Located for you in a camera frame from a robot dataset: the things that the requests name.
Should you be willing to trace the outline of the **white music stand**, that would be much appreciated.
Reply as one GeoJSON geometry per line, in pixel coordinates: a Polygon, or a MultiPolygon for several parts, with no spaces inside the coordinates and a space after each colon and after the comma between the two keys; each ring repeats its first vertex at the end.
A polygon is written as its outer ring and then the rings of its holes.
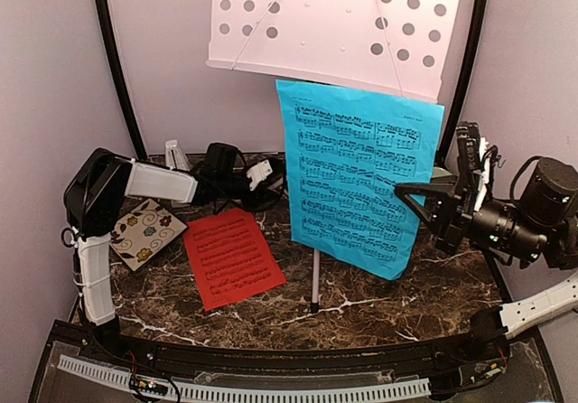
{"type": "Polygon", "coordinates": [[[212,68],[437,104],[460,0],[212,0],[212,68]]]}

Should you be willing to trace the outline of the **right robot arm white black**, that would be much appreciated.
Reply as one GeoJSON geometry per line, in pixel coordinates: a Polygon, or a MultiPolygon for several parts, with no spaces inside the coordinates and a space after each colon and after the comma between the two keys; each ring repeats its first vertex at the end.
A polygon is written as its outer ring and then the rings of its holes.
{"type": "Polygon", "coordinates": [[[461,354],[480,361],[497,339],[509,340],[526,329],[577,306],[577,172],[556,159],[533,156],[534,171],[519,199],[489,196],[475,186],[471,170],[450,182],[400,183],[396,197],[436,237],[436,247],[452,254],[464,239],[498,258],[507,255],[527,267],[544,258],[550,268],[572,272],[563,282],[509,304],[477,312],[461,354]]]}

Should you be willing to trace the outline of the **blue sheet music page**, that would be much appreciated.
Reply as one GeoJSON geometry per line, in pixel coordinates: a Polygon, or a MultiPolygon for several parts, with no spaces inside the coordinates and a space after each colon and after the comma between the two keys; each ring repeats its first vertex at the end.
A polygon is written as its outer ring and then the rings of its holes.
{"type": "Polygon", "coordinates": [[[278,80],[291,236],[369,273],[405,272],[419,219],[395,195],[430,181],[444,108],[278,80]]]}

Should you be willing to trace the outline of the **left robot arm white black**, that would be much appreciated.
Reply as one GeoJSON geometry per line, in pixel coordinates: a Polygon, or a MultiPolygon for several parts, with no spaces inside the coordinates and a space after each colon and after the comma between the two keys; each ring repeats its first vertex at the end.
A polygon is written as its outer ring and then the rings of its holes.
{"type": "Polygon", "coordinates": [[[276,205],[287,185],[284,160],[268,156],[254,164],[235,164],[244,156],[233,145],[212,143],[189,171],[141,162],[95,150],[67,187],[63,202],[66,231],[73,248],[74,283],[81,299],[84,327],[94,333],[91,346],[108,363],[127,355],[112,299],[109,247],[117,216],[127,196],[174,201],[200,207],[219,200],[243,211],[262,212],[276,205]]]}

